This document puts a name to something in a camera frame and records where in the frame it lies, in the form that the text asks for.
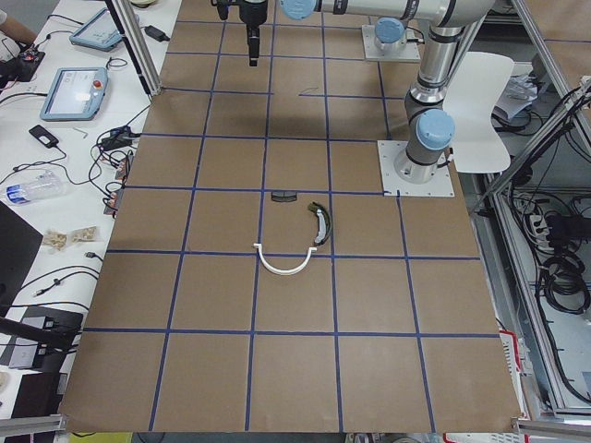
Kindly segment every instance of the white table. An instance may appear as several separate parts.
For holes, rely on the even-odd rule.
[[[181,1],[159,0],[146,9],[136,9],[139,16],[139,25],[153,25],[171,36]],[[84,22],[103,7],[104,2],[61,0],[55,8],[54,14]],[[43,41],[49,32],[75,30],[77,28],[78,25],[64,19],[49,18],[40,32],[37,42]],[[88,171],[92,164],[90,148],[95,139],[102,132],[112,127],[124,125],[150,104],[139,83],[127,49],[122,42],[113,51],[104,53],[72,45],[68,40],[68,35],[67,33],[56,33],[52,35],[48,42],[43,43],[40,49],[46,52],[46,56],[40,64],[33,81],[18,83],[9,90],[4,91],[0,95],[0,99],[19,92],[47,92],[56,70],[60,67],[105,66],[109,57],[123,58],[128,62],[128,65],[124,68],[114,68],[109,71],[109,84],[101,110],[89,122],[50,123],[42,121],[39,118],[39,112],[44,101],[43,97],[19,97],[0,105],[0,158],[3,159],[0,163],[0,179],[8,175],[14,166],[23,162],[48,161],[60,156],[57,150],[46,149],[29,134],[31,127],[43,125],[59,138],[59,147],[67,154],[67,158],[61,163],[68,169],[72,179],[76,182],[85,181],[88,178]],[[146,37],[146,43],[154,64],[160,71],[168,43],[157,42],[148,37]],[[143,113],[131,124],[134,132],[141,132],[146,115],[147,112]],[[65,174],[60,168],[50,167],[46,169],[51,169],[66,182]],[[2,185],[2,188],[28,182],[40,173],[39,170],[31,170],[15,174]],[[112,181],[114,176],[115,170],[113,168],[103,166],[103,175],[97,178],[95,182],[99,186],[104,186]],[[100,269],[101,262],[96,258],[84,257],[84,253],[91,251],[101,257],[104,255],[114,220],[103,215],[103,195],[94,186],[91,184],[83,186],[68,184],[66,186],[66,193],[61,197],[34,201],[24,206],[13,206],[12,209],[41,233],[45,233],[48,229],[67,233],[79,228],[98,226],[100,241],[83,245],[71,245],[62,251],[53,251],[49,247],[42,246],[35,258],[27,281],[50,270],[70,265],[86,265]],[[54,288],[52,291],[33,297],[35,291],[50,285],[54,277],[63,276],[71,270],[58,272],[32,284],[17,296],[14,304],[74,301],[83,305],[90,305],[96,281],[86,275],[69,278],[64,281],[63,285]],[[73,305],[52,305],[48,307],[86,314],[83,308]],[[20,320],[24,311],[24,308],[12,308],[6,317]],[[9,337],[0,334],[0,342],[8,342],[8,339]],[[62,366],[62,372],[69,372],[74,358],[74,354],[66,358]],[[0,370],[7,372],[9,376],[6,386],[0,391],[0,401],[2,402],[0,419],[7,419],[12,414],[22,375],[29,374],[32,371],[9,369],[5,366],[0,366]]]

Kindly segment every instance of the blue joint cap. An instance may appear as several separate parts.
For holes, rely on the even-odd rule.
[[[382,43],[395,43],[404,36],[403,23],[391,17],[382,17],[376,23],[376,37]]]
[[[314,12],[316,0],[281,0],[279,4],[283,13],[291,20],[303,20]]]
[[[441,109],[429,109],[418,117],[416,136],[428,150],[444,150],[455,132],[452,117]]]

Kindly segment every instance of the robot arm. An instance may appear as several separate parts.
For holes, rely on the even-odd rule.
[[[230,6],[238,6],[239,16],[247,25],[248,59],[250,66],[256,66],[260,53],[259,26],[267,21],[268,0],[211,0],[221,20],[228,19]]]
[[[280,0],[286,16],[303,19],[313,12],[397,18],[403,23],[429,23],[425,52],[404,101],[410,124],[406,150],[395,161],[406,181],[421,184],[437,169],[440,154],[452,141],[454,123],[441,108],[450,81],[452,63],[464,27],[478,22],[495,0]]]

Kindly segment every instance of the gray floor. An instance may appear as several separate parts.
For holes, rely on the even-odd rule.
[[[59,0],[0,0],[0,9],[34,32],[39,32]]]

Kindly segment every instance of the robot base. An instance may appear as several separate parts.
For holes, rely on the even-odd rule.
[[[366,51],[366,60],[374,62],[406,62],[419,63],[421,56],[418,53],[418,46],[414,42],[406,42],[401,45],[393,45],[390,51],[384,52],[376,47],[376,27],[373,25],[363,25],[361,33],[363,34],[363,47]],[[406,39],[414,39],[413,30],[406,30]]]
[[[452,179],[447,166],[436,170],[430,181],[415,185],[409,183],[394,170],[394,161],[399,152],[406,148],[406,141],[378,141],[380,155],[381,183],[385,196],[396,197],[454,197]],[[439,163],[445,162],[441,154]]]

